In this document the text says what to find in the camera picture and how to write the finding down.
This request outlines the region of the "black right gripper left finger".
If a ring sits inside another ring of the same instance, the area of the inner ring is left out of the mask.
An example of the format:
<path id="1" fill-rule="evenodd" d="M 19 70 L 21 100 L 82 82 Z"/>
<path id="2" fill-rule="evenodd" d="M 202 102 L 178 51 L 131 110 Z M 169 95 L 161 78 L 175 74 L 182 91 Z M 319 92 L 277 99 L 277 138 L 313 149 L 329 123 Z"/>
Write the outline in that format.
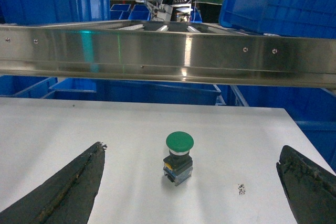
<path id="1" fill-rule="evenodd" d="M 107 146 L 96 142 L 43 184 L 1 211 L 1 223 L 88 223 Z"/>

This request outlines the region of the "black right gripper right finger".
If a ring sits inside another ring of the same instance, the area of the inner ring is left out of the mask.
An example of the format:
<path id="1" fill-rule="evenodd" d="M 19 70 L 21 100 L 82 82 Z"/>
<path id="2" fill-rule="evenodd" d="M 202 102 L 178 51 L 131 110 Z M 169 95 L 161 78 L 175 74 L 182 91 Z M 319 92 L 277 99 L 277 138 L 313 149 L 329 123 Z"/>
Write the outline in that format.
<path id="1" fill-rule="evenodd" d="M 297 223 L 335 223 L 334 174 L 288 145 L 276 169 Z"/>

